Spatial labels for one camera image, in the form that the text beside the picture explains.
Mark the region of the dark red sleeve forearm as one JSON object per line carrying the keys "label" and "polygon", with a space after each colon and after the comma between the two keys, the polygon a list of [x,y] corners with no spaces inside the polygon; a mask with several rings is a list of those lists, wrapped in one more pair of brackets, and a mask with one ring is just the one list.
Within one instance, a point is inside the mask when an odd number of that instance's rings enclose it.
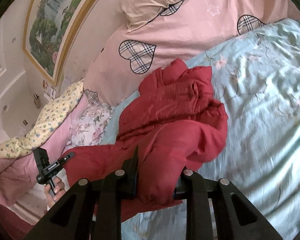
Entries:
{"label": "dark red sleeve forearm", "polygon": [[0,204],[0,239],[24,239],[33,226]]}

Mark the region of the person's left hand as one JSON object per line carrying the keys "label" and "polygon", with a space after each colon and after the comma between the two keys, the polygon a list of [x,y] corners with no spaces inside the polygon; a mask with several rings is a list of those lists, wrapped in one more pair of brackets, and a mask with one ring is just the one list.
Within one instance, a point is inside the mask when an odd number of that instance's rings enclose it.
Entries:
{"label": "person's left hand", "polygon": [[54,206],[54,204],[62,198],[62,196],[65,194],[65,184],[61,180],[61,178],[56,177],[54,179],[55,188],[53,189],[54,194],[51,194],[51,186],[49,184],[44,186],[44,193],[47,200],[47,211],[51,209],[51,207]]}

